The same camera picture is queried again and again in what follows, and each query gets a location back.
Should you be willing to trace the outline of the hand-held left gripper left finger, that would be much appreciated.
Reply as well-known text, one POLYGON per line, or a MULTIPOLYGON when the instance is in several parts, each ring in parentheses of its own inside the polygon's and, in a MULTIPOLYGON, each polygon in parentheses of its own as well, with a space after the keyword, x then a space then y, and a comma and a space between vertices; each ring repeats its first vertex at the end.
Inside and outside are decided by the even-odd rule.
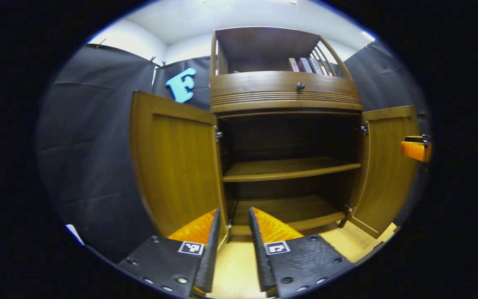
POLYGON ((203 298, 212 292, 220 227, 215 208, 167 237, 151 236, 118 266, 162 291, 203 298))

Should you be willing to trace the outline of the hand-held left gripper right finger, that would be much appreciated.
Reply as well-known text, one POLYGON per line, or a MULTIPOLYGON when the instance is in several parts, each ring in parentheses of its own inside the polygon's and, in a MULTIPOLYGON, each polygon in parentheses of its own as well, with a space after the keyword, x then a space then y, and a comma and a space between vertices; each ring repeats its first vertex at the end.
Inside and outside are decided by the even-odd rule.
POLYGON ((250 207, 260 290, 269 298, 297 298, 351 270, 353 263, 318 234, 303 235, 250 207))

